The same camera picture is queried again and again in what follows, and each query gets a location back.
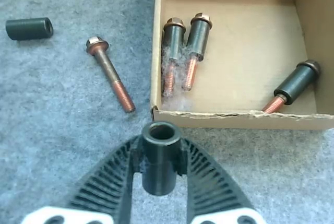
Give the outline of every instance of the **torn cardboard edge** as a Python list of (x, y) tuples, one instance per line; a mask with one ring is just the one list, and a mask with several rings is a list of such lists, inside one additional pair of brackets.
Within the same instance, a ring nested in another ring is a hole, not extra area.
[(283, 113), (272, 113), (266, 114), (262, 111), (249, 111), (248, 113), (194, 113), (194, 112), (181, 112), (181, 111), (164, 111), (158, 110), (157, 107), (152, 108), (151, 114), (154, 117), (154, 111), (159, 111), (162, 114), (169, 114), (172, 116), (189, 117), (192, 119), (225, 119), (230, 117), (249, 117), (249, 118), (285, 118), (294, 120), (307, 120), (307, 119), (328, 119), (334, 120), (334, 115), (329, 114), (309, 114), (309, 115), (296, 115), (296, 114), (283, 114)]

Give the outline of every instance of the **box wall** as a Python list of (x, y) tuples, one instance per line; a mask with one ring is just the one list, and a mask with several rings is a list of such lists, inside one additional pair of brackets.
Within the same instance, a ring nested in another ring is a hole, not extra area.
[(309, 58), (322, 75), (315, 86), (318, 113), (334, 114), (334, 0), (295, 0)]

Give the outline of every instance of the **copper bolt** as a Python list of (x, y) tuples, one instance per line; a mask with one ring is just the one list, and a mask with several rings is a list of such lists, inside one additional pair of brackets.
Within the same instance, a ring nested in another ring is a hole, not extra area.
[(163, 95), (165, 97), (172, 97), (174, 91), (174, 83), (175, 83), (175, 69), (176, 63), (174, 61), (170, 61), (166, 75), (164, 77), (164, 87), (163, 87)]
[(124, 111), (127, 113), (135, 111), (136, 108), (134, 103), (132, 102), (131, 97), (126, 91), (113, 64), (111, 63), (108, 55), (106, 54), (106, 50), (109, 47), (108, 42), (102, 40), (100, 37), (92, 37), (87, 41), (86, 46), (87, 53), (95, 56), (95, 58), (101, 65)]
[(195, 81), (195, 74), (197, 70), (197, 62), (198, 62), (197, 57), (192, 56), (187, 63), (186, 79), (182, 85), (182, 88), (185, 91), (190, 91), (193, 87)]
[(182, 84), (185, 91), (190, 91), (193, 87), (197, 63), (204, 59), (209, 31), (212, 28), (210, 16), (204, 13), (196, 14), (190, 23), (192, 27), (187, 42), (190, 58), (187, 62), (186, 79)]
[(175, 83), (177, 61), (180, 59), (183, 47), (183, 35), (186, 28), (180, 18), (170, 18), (163, 27), (163, 59), (167, 62), (164, 72), (163, 96), (172, 97)]
[(284, 95), (275, 96), (263, 109), (264, 113), (275, 113), (287, 102), (287, 98)]

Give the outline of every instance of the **gray carpet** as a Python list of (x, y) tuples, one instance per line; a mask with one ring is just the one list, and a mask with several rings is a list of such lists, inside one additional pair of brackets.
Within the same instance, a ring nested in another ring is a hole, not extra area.
[[(59, 204), (150, 121), (154, 0), (0, 0), (0, 223)], [(15, 42), (7, 19), (48, 16), (54, 36)], [(98, 34), (137, 106), (125, 114), (85, 52)], [(236, 179), (268, 223), (334, 223), (334, 131), (184, 129)], [(135, 178), (133, 223), (184, 223), (186, 179), (153, 197)]]

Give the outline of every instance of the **bolt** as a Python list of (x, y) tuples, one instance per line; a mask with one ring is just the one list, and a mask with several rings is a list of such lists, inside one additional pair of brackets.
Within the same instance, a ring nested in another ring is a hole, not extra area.
[(291, 105), (298, 96), (320, 76), (320, 65), (313, 60), (300, 62), (296, 69), (274, 91), (274, 98), (262, 109), (275, 113), (284, 105)]
[(190, 54), (187, 63), (186, 79), (182, 85), (185, 91), (190, 91), (193, 87), (197, 63), (204, 59), (209, 31), (212, 28), (210, 16), (204, 13), (196, 14), (190, 24), (192, 27), (187, 42)]
[(170, 18), (163, 27), (163, 60), (168, 61), (164, 74), (163, 95), (173, 96), (177, 61), (180, 58), (185, 26), (182, 19)]
[(113, 64), (111, 63), (108, 55), (106, 54), (106, 50), (109, 47), (108, 42), (102, 40), (100, 37), (92, 37), (87, 41), (86, 46), (87, 53), (95, 56), (95, 58), (101, 65), (124, 111), (127, 113), (135, 111), (136, 108), (134, 103), (132, 102), (131, 97), (126, 91)]

